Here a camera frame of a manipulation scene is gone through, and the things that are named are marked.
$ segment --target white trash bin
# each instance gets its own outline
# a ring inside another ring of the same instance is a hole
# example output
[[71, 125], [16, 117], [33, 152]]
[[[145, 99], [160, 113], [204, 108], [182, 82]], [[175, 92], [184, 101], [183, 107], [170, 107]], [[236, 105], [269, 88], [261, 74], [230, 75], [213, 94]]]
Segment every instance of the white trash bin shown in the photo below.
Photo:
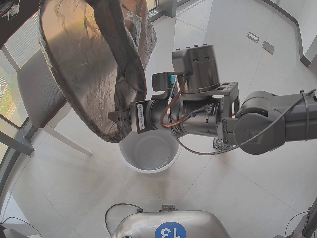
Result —
[[152, 174], [170, 167], [180, 155], [182, 146], [171, 132], [150, 130], [141, 134], [131, 132], [117, 144], [117, 150], [129, 168]]

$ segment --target gray chair backrest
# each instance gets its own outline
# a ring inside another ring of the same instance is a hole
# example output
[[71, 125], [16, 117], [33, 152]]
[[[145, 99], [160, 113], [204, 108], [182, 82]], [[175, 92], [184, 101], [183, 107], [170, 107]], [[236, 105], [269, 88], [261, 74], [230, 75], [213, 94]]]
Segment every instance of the gray chair backrest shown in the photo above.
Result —
[[18, 87], [35, 128], [43, 128], [66, 103], [45, 58], [38, 50], [18, 71]]

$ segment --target robotic arm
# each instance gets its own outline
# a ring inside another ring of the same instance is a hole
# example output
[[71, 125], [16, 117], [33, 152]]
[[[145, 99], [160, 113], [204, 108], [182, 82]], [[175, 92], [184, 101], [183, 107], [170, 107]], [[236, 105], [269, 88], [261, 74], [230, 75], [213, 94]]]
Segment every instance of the robotic arm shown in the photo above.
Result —
[[[172, 63], [175, 72], [152, 75], [153, 90], [163, 94], [132, 102], [128, 110], [110, 112], [109, 119], [131, 125], [137, 133], [172, 128], [177, 137], [219, 137], [225, 144], [237, 145], [234, 149], [255, 155], [286, 141], [317, 138], [315, 90], [284, 96], [256, 91], [240, 107], [238, 83], [219, 80], [213, 45], [178, 49], [172, 53]], [[177, 80], [178, 94], [174, 93]]]

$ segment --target tiled floor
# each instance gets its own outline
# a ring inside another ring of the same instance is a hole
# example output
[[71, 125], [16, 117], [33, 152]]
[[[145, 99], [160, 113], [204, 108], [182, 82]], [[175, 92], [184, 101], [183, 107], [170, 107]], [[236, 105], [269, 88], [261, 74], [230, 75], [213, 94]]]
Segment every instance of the tiled floor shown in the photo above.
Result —
[[[295, 25], [260, 0], [192, 0], [175, 18], [154, 23], [158, 43], [146, 70], [171, 71], [171, 52], [194, 44], [214, 44], [221, 81], [238, 81], [241, 101], [255, 90], [278, 95], [316, 87], [317, 61], [300, 61]], [[246, 37], [260, 37], [255, 43]], [[274, 54], [261, 45], [267, 40]], [[59, 132], [91, 149], [87, 157], [39, 131], [31, 158], [20, 159], [11, 177], [1, 214], [29, 221], [45, 238], [109, 237], [104, 214], [115, 203], [135, 203], [145, 211], [175, 204], [178, 210], [207, 210], [219, 217], [232, 238], [283, 235], [292, 216], [307, 210], [317, 196], [317, 141], [290, 142], [252, 156], [240, 149], [203, 157], [182, 150], [169, 169], [136, 173], [119, 159], [116, 144], [93, 134], [71, 111]], [[189, 147], [212, 149], [212, 139], [186, 136]], [[109, 227], [135, 209], [109, 212]], [[288, 234], [300, 219], [289, 225]]]

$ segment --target chair leg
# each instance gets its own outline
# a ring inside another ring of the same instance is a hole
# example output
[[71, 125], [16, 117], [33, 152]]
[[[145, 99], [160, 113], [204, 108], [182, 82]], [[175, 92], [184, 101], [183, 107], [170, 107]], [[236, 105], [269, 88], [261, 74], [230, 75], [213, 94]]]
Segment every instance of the chair leg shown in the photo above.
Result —
[[41, 128], [44, 130], [46, 133], [50, 134], [51, 136], [55, 137], [59, 141], [63, 142], [64, 144], [76, 149], [77, 151], [80, 151], [88, 156], [91, 155], [91, 152], [82, 148], [81, 146], [77, 145], [73, 141], [69, 140], [67, 137], [63, 136], [62, 134], [58, 133], [56, 130], [54, 130], [52, 127], [49, 125], [46, 125], [44, 128]]

